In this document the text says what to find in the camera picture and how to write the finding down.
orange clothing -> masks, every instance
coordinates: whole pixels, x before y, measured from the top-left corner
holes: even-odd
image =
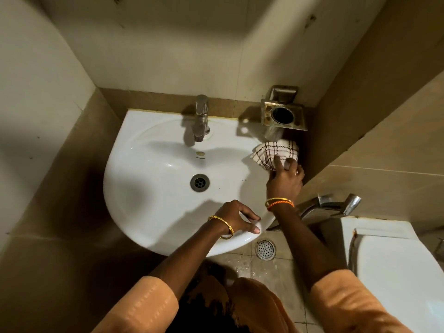
[[[253,333],[297,333],[276,295],[262,283],[238,278],[225,288],[208,277],[190,292],[203,293],[205,306],[217,299],[231,301],[236,324]],[[412,333],[349,270],[334,271],[310,291],[315,312],[325,333]],[[162,333],[173,321],[179,303],[171,289],[155,277],[143,277],[109,311],[93,333]]]

orange sleeve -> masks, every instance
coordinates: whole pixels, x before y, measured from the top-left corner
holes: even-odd
[[[350,270],[334,271],[319,280],[310,298],[325,333],[412,333]]]
[[[167,284],[156,277],[143,277],[92,333],[163,333],[178,309],[177,298]]]

sink basin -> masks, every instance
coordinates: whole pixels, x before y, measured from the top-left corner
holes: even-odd
[[[273,221],[264,207],[268,173],[250,159],[264,127],[209,117],[210,133],[194,142],[194,117],[129,111],[105,170],[109,213],[134,242],[169,255],[226,201],[237,199]],[[219,239],[208,256],[239,248],[258,235],[238,232]]]

white toilet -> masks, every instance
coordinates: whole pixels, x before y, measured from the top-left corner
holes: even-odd
[[[332,218],[321,231],[389,313],[415,333],[444,332],[444,272],[409,222]]]

floor drain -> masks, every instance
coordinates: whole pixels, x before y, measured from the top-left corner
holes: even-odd
[[[263,261],[271,261],[276,255],[276,246],[269,239],[262,239],[256,243],[256,256]]]
[[[201,193],[210,186],[210,179],[204,174],[196,174],[191,178],[190,186],[195,192]]]

